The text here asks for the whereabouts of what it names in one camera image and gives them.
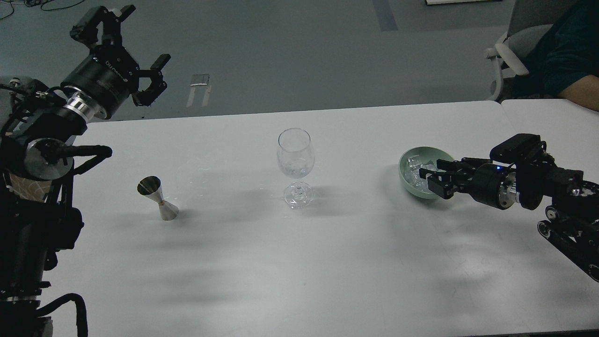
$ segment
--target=chair armrest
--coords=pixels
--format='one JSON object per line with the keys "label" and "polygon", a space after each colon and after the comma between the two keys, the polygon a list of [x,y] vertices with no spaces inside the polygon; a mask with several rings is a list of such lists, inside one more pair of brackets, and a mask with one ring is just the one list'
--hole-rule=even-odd
{"label": "chair armrest", "polygon": [[528,75],[528,69],[520,61],[520,59],[516,56],[516,54],[505,44],[496,43],[495,51],[499,54],[499,57],[503,59],[503,61],[510,67],[516,75],[524,76]]}

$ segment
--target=black wire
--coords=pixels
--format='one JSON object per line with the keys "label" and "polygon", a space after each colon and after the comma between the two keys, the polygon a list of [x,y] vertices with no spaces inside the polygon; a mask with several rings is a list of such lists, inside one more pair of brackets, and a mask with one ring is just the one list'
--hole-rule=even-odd
{"label": "black wire", "polygon": [[14,91],[14,92],[17,92],[17,93],[19,93],[21,95],[27,95],[27,92],[25,90],[23,90],[23,89],[17,89],[14,86],[5,85],[5,84],[1,84],[1,83],[0,83],[0,89]]}
{"label": "black wire", "polygon": [[10,1],[10,2],[9,2],[9,4],[10,4],[10,8],[12,9],[12,11],[11,11],[11,12],[10,12],[8,15],[5,15],[5,16],[3,16],[3,17],[0,17],[0,20],[4,20],[4,19],[6,19],[7,17],[9,17],[9,16],[11,16],[11,15],[13,15],[13,14],[14,14],[14,5],[13,5],[13,2],[12,2],[12,1]]}
{"label": "black wire", "polygon": [[41,307],[40,309],[37,309],[35,313],[37,317],[49,315],[51,312],[69,301],[75,302],[75,310],[77,315],[77,337],[87,337],[87,310],[81,295],[73,293],[63,295]]}
{"label": "black wire", "polygon": [[45,12],[59,11],[59,10],[66,10],[67,8],[75,7],[76,5],[78,5],[78,4],[81,4],[81,3],[82,3],[82,2],[84,2],[85,0],[81,0],[81,1],[79,1],[78,3],[76,3],[76,4],[74,4],[74,5],[70,5],[70,6],[66,6],[66,7],[60,7],[60,8],[52,8],[52,9],[49,9],[49,10],[45,10],[45,9],[44,9],[44,5],[46,5],[48,2],[52,2],[52,1],[54,1],[54,0],[50,0],[50,1],[46,1],[46,2],[44,2],[43,4],[41,4],[41,5],[40,5],[40,9],[41,9],[41,10],[43,10],[43,11],[45,11]]}

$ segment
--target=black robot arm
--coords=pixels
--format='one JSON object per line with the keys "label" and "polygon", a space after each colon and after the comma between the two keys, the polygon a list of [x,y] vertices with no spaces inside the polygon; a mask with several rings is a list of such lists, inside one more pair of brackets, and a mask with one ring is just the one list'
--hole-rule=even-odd
{"label": "black robot arm", "polygon": [[[108,146],[73,146],[94,117],[110,119],[130,95],[137,106],[149,106],[167,88],[161,70],[170,55],[163,54],[141,70],[122,46],[120,24],[135,10],[125,6],[116,15],[96,7],[75,25],[71,36],[89,55],[60,86],[40,81],[1,85],[11,93],[11,114],[0,131],[0,335],[50,336],[49,314],[73,300],[78,336],[87,336],[83,299],[69,294],[37,309],[37,296],[49,282],[44,270],[56,267],[56,252],[73,249],[81,229],[81,212],[72,206],[73,177],[112,155]],[[102,23],[101,43],[98,25]],[[139,91],[141,77],[151,80]],[[89,157],[76,167],[73,157]],[[43,202],[15,195],[11,177],[51,181]]]}
{"label": "black robot arm", "polygon": [[551,197],[539,233],[599,282],[599,185],[583,180],[582,171],[558,167],[546,149],[540,136],[517,134],[494,147],[490,159],[437,160],[443,171],[419,173],[443,199],[461,192],[499,209],[519,203],[533,210]]}

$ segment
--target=glass base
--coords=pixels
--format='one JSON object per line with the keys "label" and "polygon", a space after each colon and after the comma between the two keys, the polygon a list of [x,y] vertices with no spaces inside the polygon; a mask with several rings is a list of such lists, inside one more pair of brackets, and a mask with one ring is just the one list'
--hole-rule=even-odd
{"label": "glass base", "polygon": [[304,208],[314,200],[314,190],[305,182],[296,182],[285,189],[283,196],[289,207]]}

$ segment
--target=jigger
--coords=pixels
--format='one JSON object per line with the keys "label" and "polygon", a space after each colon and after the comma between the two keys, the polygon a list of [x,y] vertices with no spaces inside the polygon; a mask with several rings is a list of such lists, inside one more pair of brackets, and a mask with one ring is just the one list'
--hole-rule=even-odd
{"label": "jigger", "polygon": [[158,203],[160,217],[163,220],[169,221],[177,217],[179,208],[170,202],[164,200],[162,196],[162,185],[158,177],[145,177],[137,184],[137,191],[150,200]]}

